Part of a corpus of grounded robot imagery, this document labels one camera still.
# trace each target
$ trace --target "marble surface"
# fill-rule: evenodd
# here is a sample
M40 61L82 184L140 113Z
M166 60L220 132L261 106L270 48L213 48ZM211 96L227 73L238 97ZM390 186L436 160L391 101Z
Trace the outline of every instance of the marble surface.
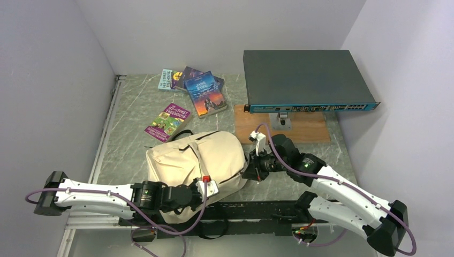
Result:
M234 133L235 104L247 103L244 74L215 74L225 79L222 93L228 108L217 115L198 118L194 116L187 129L194 133L223 130ZM101 166L98 184L121 185L142 182L147 179L146 146L155 146L160 142L145 134L145 127L170 103L173 102L194 112L194 106L185 93L162 92L157 90L160 74L128 75L120 89L121 98L107 143L107 151ZM340 175L357 183L350 158L346 150L341 129L335 113L325 113L330 143L296 144L301 152L312 153L325 160ZM252 145L243 145L245 152L252 150ZM249 181L246 186L223 201L264 201L296 200L309 188L294 182L284 172L271 173L261 183ZM330 196L315 192L327 199Z

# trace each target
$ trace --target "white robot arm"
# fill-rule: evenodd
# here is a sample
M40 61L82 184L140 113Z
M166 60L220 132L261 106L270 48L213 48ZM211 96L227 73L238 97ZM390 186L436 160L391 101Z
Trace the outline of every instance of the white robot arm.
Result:
M207 198L218 194L216 182L209 178L204 179L207 179ZM199 178L194 179L189 186L176 187L151 181L118 186L97 185L71 180L62 171L54 171L49 176L44 186L44 189L46 188L60 188L62 191L42 192L36 203L35 214L57 216L69 209L109 214L126 220L134 218L135 211L126 201L111 195L110 192L129 199L149 215L185 207L195 210L202 204L202 196L205 195L204 181ZM107 194L99 194L97 191L107 192Z
M256 148L249 154L249 166L243 178L262 181L270 172L285 171L293 180L325 192L341 203L305 192L295 204L300 217L337 224L366 239L378 252L387 256L396 254L408 228L405 204L398 200L390 203L366 192L318 157L300 153L283 134L272 137L271 153L264 149L266 136L262 133L253 131L249 139L255 142Z

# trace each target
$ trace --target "book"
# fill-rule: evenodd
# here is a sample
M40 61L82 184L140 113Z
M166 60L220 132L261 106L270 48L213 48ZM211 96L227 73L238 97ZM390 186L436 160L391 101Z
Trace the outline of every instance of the book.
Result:
M215 114L227 108L224 96L210 71L184 81L199 117Z
M175 87L182 74L183 73L181 71L163 69L157 89L160 91L179 92L179 90L175 89Z
M190 111L171 103L145 129L145 133L165 143L180 132L190 119Z
M180 76L180 79L177 82L175 88L187 93L187 89L186 89L186 86L184 84L184 81L186 81L188 79L192 79L192 78L197 77L197 76L200 76L202 74L203 74L203 72L201 72L199 70L193 69L193 68L188 67L188 66L185 67L185 69L182 72L182 74ZM224 86L224 80L221 79L221 78L218 78L216 76L214 76L214 79L218 83L218 88L221 91L222 90L222 86Z

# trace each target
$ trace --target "beige backpack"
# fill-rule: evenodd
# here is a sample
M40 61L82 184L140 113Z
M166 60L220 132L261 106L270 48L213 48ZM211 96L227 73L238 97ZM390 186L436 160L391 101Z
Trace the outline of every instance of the beige backpack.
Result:
M147 150L146 156L150 181L189 185L194 178L210 175L218 184L219 194L210 197L207 205L240 190L246 183L241 178L247 168L241 143L226 131L203 132L167 142ZM183 223L201 208L185 208L179 215L161 214L167 223Z

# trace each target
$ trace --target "wooden block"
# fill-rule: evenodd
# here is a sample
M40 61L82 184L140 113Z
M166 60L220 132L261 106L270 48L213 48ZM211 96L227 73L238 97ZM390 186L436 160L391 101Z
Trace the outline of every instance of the wooden block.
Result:
M243 109L243 104L237 104L234 107L235 135L243 144L252 144L249 141L249 135L262 123L268 124L271 135L284 134L294 143L327 143L331 141L323 113L321 112L289 113L290 120L292 121L292 130L278 131L271 129L268 114L251 114L244 112ZM267 134L264 127L261 127L259 131Z

